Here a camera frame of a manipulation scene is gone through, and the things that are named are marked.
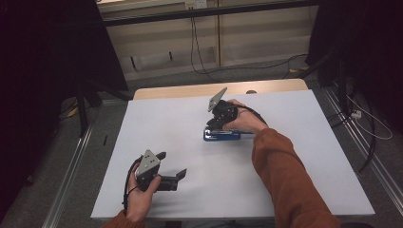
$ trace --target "finger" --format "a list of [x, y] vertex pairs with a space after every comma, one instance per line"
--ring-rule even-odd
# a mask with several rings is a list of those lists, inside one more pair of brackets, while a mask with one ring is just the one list
[[245, 104], [242, 104], [241, 102], [239, 102], [239, 101], [236, 100], [236, 99], [231, 99], [231, 100], [228, 100], [227, 102], [228, 102], [228, 103], [231, 103], [231, 104], [233, 104], [233, 105], [242, 105], [242, 106], [245, 106]]
[[239, 117], [240, 116], [240, 114], [242, 114], [243, 112], [248, 112], [248, 110], [246, 110], [245, 108], [238, 108], [238, 116], [237, 117]]
[[235, 128], [235, 123], [234, 122], [230, 122], [230, 123], [226, 123], [223, 127], [222, 130], [229, 130]]
[[130, 172], [130, 178], [128, 179], [128, 186], [127, 186], [127, 188], [128, 188], [129, 191], [130, 191], [131, 189], [137, 187], [137, 182], [136, 182], [135, 173], [136, 173], [136, 170], [137, 170], [137, 168], [139, 167], [139, 165], [140, 165], [139, 163], [136, 163], [136, 164], [133, 166], [133, 169], [132, 169], [131, 172]]
[[161, 183], [161, 177], [157, 176], [155, 177], [150, 185], [148, 186], [147, 190], [145, 192], [147, 192], [148, 194], [153, 194], [154, 192], [157, 191], [158, 186], [160, 186]]

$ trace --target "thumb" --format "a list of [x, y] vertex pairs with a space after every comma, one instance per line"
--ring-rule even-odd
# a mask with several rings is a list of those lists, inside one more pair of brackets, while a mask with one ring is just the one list
[[151, 181], [151, 183], [150, 183], [150, 185], [148, 186], [146, 192], [153, 194], [154, 192], [157, 191], [157, 188], [158, 188], [158, 186], [160, 186], [160, 183], [161, 183], [161, 176], [155, 177], [155, 178]]

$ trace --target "metal frame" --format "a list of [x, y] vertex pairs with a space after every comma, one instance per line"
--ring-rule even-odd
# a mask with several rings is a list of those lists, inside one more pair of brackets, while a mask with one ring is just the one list
[[62, 216], [63, 209], [65, 208], [65, 204], [70, 193], [71, 187], [73, 185], [76, 173], [78, 168], [80, 167], [80, 161], [83, 157], [83, 154], [86, 151], [86, 146], [89, 142], [89, 138], [92, 133], [92, 129], [95, 125], [95, 121], [98, 117], [100, 107], [94, 107], [90, 109], [91, 121], [89, 123], [88, 128], [86, 129], [83, 137], [78, 141], [77, 147], [75, 149], [73, 158], [71, 159], [70, 165], [68, 166], [67, 172], [63, 181], [59, 187], [57, 195], [51, 204], [48, 215], [45, 218], [45, 222], [42, 225], [44, 228], [48, 227], [57, 227], [60, 217]]
[[[325, 89], [324, 93], [335, 112], [341, 112], [341, 108], [338, 106], [339, 100], [337, 98], [337, 95], [331, 89]], [[341, 113], [339, 114], [339, 118], [340, 120], [344, 120], [347, 117], [343, 113]], [[370, 144], [364, 138], [363, 134], [360, 132], [356, 124], [351, 121], [351, 119], [349, 119], [349, 121], [347, 121], [344, 126], [346, 127], [352, 139], [355, 141], [355, 144], [357, 145], [362, 156], [364, 156], [364, 158], [367, 158], [369, 155], [368, 150]], [[388, 170], [377, 157], [377, 155], [374, 155], [373, 161], [371, 161], [370, 165], [379, 182], [382, 184], [383, 188], [394, 203], [396, 209], [399, 211], [400, 215], [403, 216], [403, 190], [393, 179], [392, 175], [388, 172]]]
[[158, 21], [168, 21], [168, 20], [178, 20], [184, 18], [195, 18], [195, 17], [205, 17], [205, 16], [217, 16], [233, 13], [242, 12], [253, 12], [253, 11], [264, 11], [264, 10], [281, 10], [281, 9], [291, 9], [291, 8], [301, 8], [301, 7], [311, 7], [317, 6], [319, 0], [294, 0], [294, 1], [277, 1], [261, 4], [252, 5], [241, 5], [232, 7], [216, 7], [207, 9], [193, 9], [193, 10], [181, 10], [174, 12], [164, 12], [141, 16], [128, 16], [128, 17], [118, 17], [118, 18], [106, 18], [102, 22], [88, 22], [84, 24], [64, 24], [60, 25], [62, 28], [70, 27], [115, 27], [124, 26], [132, 24], [141, 24], [148, 22], [158, 22]]

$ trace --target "white table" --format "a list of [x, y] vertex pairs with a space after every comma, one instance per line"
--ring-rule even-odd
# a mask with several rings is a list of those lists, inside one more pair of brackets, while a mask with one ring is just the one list
[[[270, 195], [251, 163], [252, 136], [205, 142], [211, 96], [134, 100], [91, 217], [110, 219], [122, 209], [125, 175], [146, 149], [166, 151], [160, 174], [187, 168], [176, 192], [157, 192], [149, 219], [261, 219], [274, 216]], [[369, 203], [311, 90], [227, 94], [253, 107], [289, 137], [318, 192], [337, 216], [371, 215]]]

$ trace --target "white sheet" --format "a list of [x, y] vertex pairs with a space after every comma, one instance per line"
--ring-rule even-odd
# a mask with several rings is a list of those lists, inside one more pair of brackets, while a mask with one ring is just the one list
[[[311, 90], [224, 95], [254, 108], [293, 142], [318, 192], [333, 214], [374, 213], [355, 173]], [[270, 195], [251, 163], [253, 136], [235, 142], [205, 142], [213, 115], [210, 97], [129, 102], [121, 132], [91, 217], [110, 219], [122, 210], [130, 164], [148, 148], [166, 151], [160, 174], [187, 168], [176, 192], [154, 195], [150, 219], [257, 219], [274, 216]]]

